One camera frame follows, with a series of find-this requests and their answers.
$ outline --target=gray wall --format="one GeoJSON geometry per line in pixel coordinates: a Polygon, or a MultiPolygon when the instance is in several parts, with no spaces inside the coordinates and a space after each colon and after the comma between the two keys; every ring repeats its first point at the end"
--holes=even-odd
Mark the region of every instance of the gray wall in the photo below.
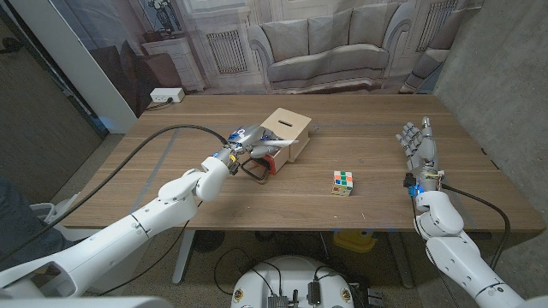
{"type": "MultiPolygon", "coordinates": [[[[434,89],[546,221],[547,63],[548,2],[485,0],[463,22],[434,89]]],[[[504,252],[497,273],[521,296],[548,294],[548,233],[504,252]]]]}

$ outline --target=white cabinet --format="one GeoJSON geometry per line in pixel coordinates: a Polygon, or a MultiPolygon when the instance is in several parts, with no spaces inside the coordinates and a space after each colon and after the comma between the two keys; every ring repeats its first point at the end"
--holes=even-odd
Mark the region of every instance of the white cabinet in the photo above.
{"type": "Polygon", "coordinates": [[[206,83],[192,56],[187,38],[174,38],[159,42],[144,43],[143,47],[145,47],[149,55],[169,54],[181,78],[182,85],[190,91],[204,91],[206,83]]]}

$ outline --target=radiator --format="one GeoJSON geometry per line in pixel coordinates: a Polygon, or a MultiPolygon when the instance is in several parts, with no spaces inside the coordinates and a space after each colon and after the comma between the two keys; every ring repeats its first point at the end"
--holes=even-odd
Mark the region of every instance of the radiator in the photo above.
{"type": "Polygon", "coordinates": [[[247,71],[240,35],[237,30],[225,33],[206,34],[215,64],[220,74],[234,74],[247,71]]]}
{"type": "Polygon", "coordinates": [[[425,28],[420,37],[417,51],[426,50],[426,47],[432,42],[439,29],[444,25],[447,17],[449,17],[451,12],[455,9],[455,6],[456,0],[430,4],[430,11],[426,17],[425,28]]]}

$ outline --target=printed backdrop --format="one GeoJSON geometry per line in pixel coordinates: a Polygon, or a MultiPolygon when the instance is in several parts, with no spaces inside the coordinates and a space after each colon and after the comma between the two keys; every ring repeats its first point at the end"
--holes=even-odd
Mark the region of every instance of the printed backdrop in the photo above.
{"type": "Polygon", "coordinates": [[[186,94],[414,93],[466,0],[52,0],[139,116],[186,94]]]}

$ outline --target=yellow object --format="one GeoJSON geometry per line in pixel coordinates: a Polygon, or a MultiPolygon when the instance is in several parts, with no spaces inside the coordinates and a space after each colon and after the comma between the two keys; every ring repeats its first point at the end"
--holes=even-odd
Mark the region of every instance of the yellow object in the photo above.
{"type": "Polygon", "coordinates": [[[377,242],[373,231],[349,230],[336,231],[333,234],[333,243],[341,248],[353,252],[369,252],[377,242]]]}

